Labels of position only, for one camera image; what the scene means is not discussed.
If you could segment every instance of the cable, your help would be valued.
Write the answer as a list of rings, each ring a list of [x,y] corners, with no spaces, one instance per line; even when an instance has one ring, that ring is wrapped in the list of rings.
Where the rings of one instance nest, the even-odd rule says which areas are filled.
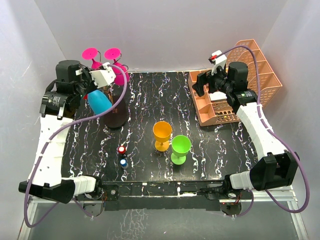
[[[247,210],[245,210],[244,212],[242,212],[242,213],[240,213],[239,215],[237,215],[237,217],[241,217],[241,216],[247,214],[247,213],[251,210],[252,206],[254,205],[254,201],[255,201],[254,193],[253,193],[252,190],[250,190],[250,189],[247,189],[247,191],[251,194],[251,202],[250,202],[250,205],[249,205],[249,207],[248,207]]]
[[[72,198],[72,200],[75,202],[75,204],[85,213],[85,215],[87,215],[88,217],[90,217],[90,218],[93,218],[94,216],[91,214],[91,213],[89,213],[89,212],[87,212],[81,205],[80,205],[80,203],[73,197]]]
[[[53,80],[45,89],[45,92],[50,92],[55,86],[56,80]]]
[[[126,71],[124,72],[126,74],[128,72],[128,70],[129,70],[129,67],[128,67],[128,65],[125,65],[125,64],[122,64],[120,67],[122,67],[122,66],[124,66],[126,68]]]
[[[234,205],[238,204],[240,202],[241,197],[242,197],[242,193],[240,192],[240,194],[236,197],[236,200],[235,200],[235,202],[233,204]]]
[[[216,58],[230,52],[231,50],[233,49],[236,49],[236,48],[245,48],[247,49],[251,55],[252,55],[252,58],[253,58],[253,61],[254,61],[254,66],[255,66],[255,74],[256,74],[256,81],[257,81],[257,88],[258,88],[258,96],[257,96],[257,112],[258,112],[258,116],[263,124],[263,126],[267,129],[268,133],[270,133],[275,139],[279,140],[280,143],[282,143],[286,149],[292,154],[292,156],[294,157],[294,160],[296,161],[296,163],[298,164],[298,167],[301,171],[301,174],[302,174],[302,178],[303,178],[303,181],[304,181],[304,185],[305,185],[305,201],[304,201],[304,204],[302,205],[301,208],[297,209],[297,210],[291,210],[285,206],[283,206],[280,202],[278,202],[274,196],[272,196],[272,194],[268,191],[268,190],[265,190],[266,193],[270,196],[270,198],[275,202],[275,204],[277,204],[280,208],[282,208],[283,210],[286,210],[287,212],[289,213],[292,213],[292,214],[297,214],[297,213],[301,213],[303,210],[305,210],[309,204],[309,200],[310,200],[310,186],[309,186],[309,181],[308,181],[308,178],[307,178],[307,173],[304,169],[304,167],[302,166],[302,164],[300,163],[300,160],[298,159],[297,155],[295,154],[295,152],[291,149],[290,146],[288,146],[288,144],[286,144],[280,137],[278,137],[272,130],[268,129],[269,127],[267,126],[267,124],[265,123],[265,121],[261,118],[262,117],[262,109],[261,109],[261,105],[260,105],[260,96],[261,96],[261,89],[260,89],[260,76],[259,76],[259,69],[258,69],[258,63],[257,63],[257,59],[256,59],[256,56],[254,54],[254,52],[248,47],[248,46],[245,46],[245,45],[238,45],[238,46],[234,46],[228,50],[226,50],[225,52],[219,54]]]
[[[118,99],[118,100],[115,102],[115,104],[112,105],[108,110],[106,110],[106,111],[104,111],[104,112],[102,112],[102,113],[100,113],[100,114],[98,114],[98,115],[94,115],[94,116],[89,116],[89,117],[86,117],[86,118],[78,119],[78,120],[76,120],[76,121],[70,122],[70,123],[62,126],[61,128],[59,128],[57,131],[55,131],[55,132],[49,137],[49,140],[50,140],[50,141],[52,141],[52,139],[54,139],[54,137],[55,137],[58,133],[60,133],[61,131],[63,131],[63,130],[66,129],[66,128],[69,128],[69,127],[71,127],[71,126],[73,126],[73,125],[76,125],[76,124],[79,124],[79,123],[83,123],[83,122],[86,122],[86,121],[90,121],[90,120],[97,119],[97,118],[99,118],[99,117],[101,117],[101,116],[103,116],[103,115],[111,112],[111,111],[121,102],[121,100],[122,100],[122,99],[124,98],[124,96],[125,96],[125,93],[126,93],[126,90],[127,90],[127,85],[128,85],[128,84],[127,84],[126,74],[125,74],[125,72],[121,69],[121,67],[118,67],[118,66],[116,66],[116,65],[109,64],[108,67],[112,67],[112,68],[118,69],[118,70],[122,73],[122,75],[123,75],[123,78],[124,78],[124,86],[123,86],[123,90],[122,90],[122,93],[121,93],[119,99]],[[35,178],[36,171],[37,171],[37,169],[38,169],[38,167],[39,167],[39,165],[40,165],[40,162],[41,162],[41,160],[42,160],[42,156],[43,156],[43,154],[45,153],[45,151],[46,151],[49,143],[50,143],[50,142],[47,141],[47,142],[44,144],[44,146],[43,146],[43,148],[42,148],[42,150],[41,150],[41,152],[40,152],[40,156],[39,156],[38,160],[36,161],[36,163],[35,163],[35,165],[34,165],[33,171],[32,171],[32,173],[31,173],[30,179],[29,179],[29,181],[28,181],[28,183],[27,183],[26,190],[25,190],[24,203],[23,203],[23,206],[24,206],[23,214],[24,214],[25,224],[26,224],[26,226],[27,226],[28,228],[33,228],[33,227],[37,226],[37,225],[48,215],[48,213],[49,213],[53,208],[55,208],[55,207],[58,205],[58,202],[55,203],[55,204],[41,217],[41,219],[40,219],[38,222],[36,222],[35,224],[30,224],[29,219],[28,219],[28,199],[29,199],[30,188],[31,188],[33,179]]]
[[[88,198],[88,199],[98,200],[98,199],[100,199],[100,198],[103,196],[104,193],[105,193],[105,192],[102,191],[102,193],[100,194],[100,196],[98,196],[97,198],[93,198],[93,197],[92,197],[90,194],[88,194],[88,193],[84,193],[84,195],[85,195],[85,197]]]

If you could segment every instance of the small red bottle cap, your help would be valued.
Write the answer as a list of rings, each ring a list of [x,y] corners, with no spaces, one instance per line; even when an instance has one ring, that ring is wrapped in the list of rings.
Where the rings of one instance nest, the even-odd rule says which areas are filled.
[[[125,146],[119,146],[118,147],[118,153],[119,154],[125,154],[126,153],[126,147]]]

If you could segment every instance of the small bottle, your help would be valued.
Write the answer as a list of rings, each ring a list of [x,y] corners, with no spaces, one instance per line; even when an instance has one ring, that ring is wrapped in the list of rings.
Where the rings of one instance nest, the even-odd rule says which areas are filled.
[[[117,148],[117,151],[119,153],[119,156],[120,156],[120,159],[125,159],[127,156],[126,156],[126,147],[125,146],[119,146]]]
[[[126,159],[121,159],[121,160],[120,160],[120,165],[121,165],[121,167],[122,167],[123,169],[127,169],[128,166],[129,166]]]

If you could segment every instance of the orange cup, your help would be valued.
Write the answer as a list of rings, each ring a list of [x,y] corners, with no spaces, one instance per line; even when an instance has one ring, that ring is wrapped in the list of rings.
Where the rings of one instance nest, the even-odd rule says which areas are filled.
[[[153,135],[155,138],[155,149],[160,152],[167,151],[169,148],[169,139],[171,136],[172,127],[166,121],[158,121],[153,126]]]

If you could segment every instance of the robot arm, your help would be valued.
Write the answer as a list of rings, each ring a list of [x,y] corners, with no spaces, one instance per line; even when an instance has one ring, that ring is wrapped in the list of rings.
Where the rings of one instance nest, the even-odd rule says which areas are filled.
[[[42,97],[41,130],[34,163],[37,162],[41,149],[49,141],[49,137],[74,120],[82,97],[97,88],[110,85],[115,80],[116,75],[108,64],[106,62],[100,69],[91,70],[76,60],[65,60],[58,63],[55,68],[57,79],[48,86]],[[54,84],[56,91],[51,91]],[[100,193],[101,180],[96,176],[68,178],[61,176],[62,158],[68,132],[69,127],[50,141],[32,180],[31,195],[66,204],[73,196],[92,192],[95,195]],[[20,182],[20,192],[26,192],[28,181]]]
[[[257,95],[248,89],[248,66],[244,62],[231,62],[226,73],[225,55],[218,58],[221,51],[214,52],[209,58],[214,64],[212,70],[200,73],[192,88],[201,97],[204,85],[208,84],[209,93],[221,91],[226,94],[227,103],[246,127],[257,151],[259,162],[249,171],[226,175],[223,185],[216,189],[206,189],[216,193],[228,194],[243,189],[258,191],[289,186],[292,184],[298,164],[292,154],[268,129],[272,127],[261,110],[262,124],[258,116]]]

